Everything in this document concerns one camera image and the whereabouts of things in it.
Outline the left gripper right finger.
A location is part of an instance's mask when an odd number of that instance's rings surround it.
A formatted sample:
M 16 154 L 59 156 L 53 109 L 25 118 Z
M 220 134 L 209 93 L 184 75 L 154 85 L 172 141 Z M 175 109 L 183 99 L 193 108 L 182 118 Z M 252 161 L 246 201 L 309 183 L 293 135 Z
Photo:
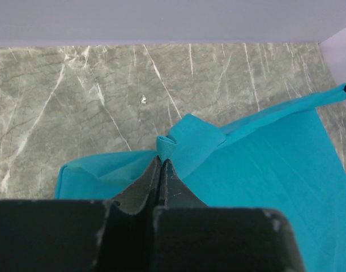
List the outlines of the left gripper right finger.
M 153 271 L 304 271 L 279 211 L 209 207 L 163 164 L 153 211 Z

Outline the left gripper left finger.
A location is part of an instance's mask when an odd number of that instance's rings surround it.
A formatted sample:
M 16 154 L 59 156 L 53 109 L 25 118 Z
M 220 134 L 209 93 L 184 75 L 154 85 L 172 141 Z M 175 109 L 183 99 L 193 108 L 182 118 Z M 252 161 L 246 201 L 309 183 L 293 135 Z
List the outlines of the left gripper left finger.
M 0 271 L 148 271 L 160 173 L 106 200 L 0 200 Z

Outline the teal t shirt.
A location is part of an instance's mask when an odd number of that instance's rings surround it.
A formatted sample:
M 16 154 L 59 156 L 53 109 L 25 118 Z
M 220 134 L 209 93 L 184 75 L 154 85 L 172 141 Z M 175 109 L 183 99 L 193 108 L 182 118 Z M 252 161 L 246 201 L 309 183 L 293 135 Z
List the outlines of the teal t shirt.
M 156 149 L 91 155 L 63 165 L 55 199 L 108 199 L 154 158 L 213 207 L 268 207 L 292 223 L 309 271 L 346 271 L 346 173 L 317 108 L 346 100 L 342 84 L 216 127 L 191 114 Z

